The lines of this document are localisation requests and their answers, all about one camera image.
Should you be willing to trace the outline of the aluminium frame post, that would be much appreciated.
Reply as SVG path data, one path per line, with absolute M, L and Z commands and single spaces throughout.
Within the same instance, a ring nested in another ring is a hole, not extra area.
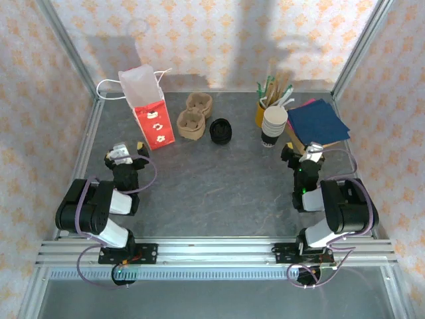
M 72 42 L 70 35 L 68 34 L 65 26 L 63 25 L 56 9 L 50 0 L 35 0 L 39 6 L 41 12 L 43 13 L 46 20 L 49 22 L 54 34 L 62 45 L 63 49 L 66 51 L 72 65 L 76 68 L 78 75 L 80 76 L 83 84 L 90 93 L 91 97 L 95 100 L 98 99 L 96 93 L 96 86 L 90 73 L 83 63 L 80 54 L 77 51 L 76 46 Z
M 351 54 L 345 63 L 334 87 L 331 96 L 334 101 L 338 101 L 342 97 L 344 90 L 348 86 L 351 78 L 354 76 L 356 69 L 360 65 L 363 57 L 367 53 L 369 47 L 373 43 L 381 25 L 384 23 L 388 12 L 394 0 L 378 0 L 371 16 L 369 17 L 359 39 L 357 40 Z

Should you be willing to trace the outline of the paper cup stack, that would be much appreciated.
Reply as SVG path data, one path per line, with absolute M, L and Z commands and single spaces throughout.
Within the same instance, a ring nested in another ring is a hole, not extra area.
M 270 127 L 268 124 L 262 124 L 261 141 L 266 148 L 271 148 L 276 145 L 278 138 L 282 135 L 285 126 Z

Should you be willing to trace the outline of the black plastic cup lid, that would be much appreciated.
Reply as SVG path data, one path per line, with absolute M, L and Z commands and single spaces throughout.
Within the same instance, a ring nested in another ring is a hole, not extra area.
M 218 118 L 211 123 L 209 132 L 212 139 L 223 140 L 231 137 L 232 128 L 227 119 Z

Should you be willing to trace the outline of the aluminium table side rail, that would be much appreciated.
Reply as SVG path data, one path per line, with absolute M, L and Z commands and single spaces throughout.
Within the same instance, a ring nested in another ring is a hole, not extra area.
M 95 99 L 82 135 L 74 169 L 70 176 L 66 192 L 75 179 L 82 179 L 92 174 L 98 175 L 101 172 L 102 152 L 99 150 L 100 144 L 97 140 L 99 138 L 98 127 L 102 119 L 103 109 L 104 102 Z
M 335 99 L 332 99 L 332 105 L 334 108 L 335 113 L 338 115 L 338 117 L 343 120 L 342 112 L 339 109 L 338 102 Z M 351 139 L 345 140 L 344 146 L 346 151 L 348 151 L 349 155 L 347 156 L 350 160 L 350 164 L 352 167 L 351 173 L 344 173 L 337 176 L 338 180 L 345 180 L 348 178 L 361 178 L 361 173 L 359 170 L 359 161 L 355 157 L 355 153 L 353 151 L 353 143 Z M 368 233 L 365 234 L 365 236 L 371 237 L 372 239 L 376 240 L 379 239 L 379 234 L 377 233 L 377 230 L 375 228 L 372 228 Z

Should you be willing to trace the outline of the red paper gift bag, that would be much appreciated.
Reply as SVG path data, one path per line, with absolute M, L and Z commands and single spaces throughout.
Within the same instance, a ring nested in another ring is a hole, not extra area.
M 151 150 L 175 141 L 164 93 L 160 87 L 163 75 L 170 71 L 169 68 L 154 70 L 152 66 L 143 64 L 119 71 L 119 79 L 110 80 L 121 86 L 124 95 L 119 99 L 126 100 Z

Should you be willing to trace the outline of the yellow stirrer holder cup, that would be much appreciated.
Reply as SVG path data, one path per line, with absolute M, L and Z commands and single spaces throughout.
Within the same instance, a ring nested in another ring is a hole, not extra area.
M 256 109 L 256 115 L 255 115 L 255 124 L 261 128 L 262 122 L 264 118 L 264 113 L 267 107 L 264 105 L 263 100 L 257 101 L 257 109 Z

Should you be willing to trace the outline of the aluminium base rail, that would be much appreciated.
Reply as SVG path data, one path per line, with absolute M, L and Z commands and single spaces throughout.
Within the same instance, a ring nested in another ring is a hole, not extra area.
M 294 243 L 293 237 L 139 237 L 137 243 L 159 245 L 157 266 L 195 267 L 275 267 L 272 252 L 275 243 Z M 41 244 L 35 264 L 39 267 L 76 264 L 80 253 L 93 245 L 88 239 L 61 237 Z M 345 261 L 347 266 L 381 266 L 395 263 L 397 257 L 391 241 L 373 237 L 351 237 L 336 247 L 355 247 Z

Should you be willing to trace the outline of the navy blue napkin stack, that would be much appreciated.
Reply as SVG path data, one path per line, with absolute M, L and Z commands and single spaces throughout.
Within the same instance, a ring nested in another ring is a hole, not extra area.
M 303 145 L 315 142 L 324 146 L 350 138 L 350 129 L 323 99 L 288 110 L 288 121 Z

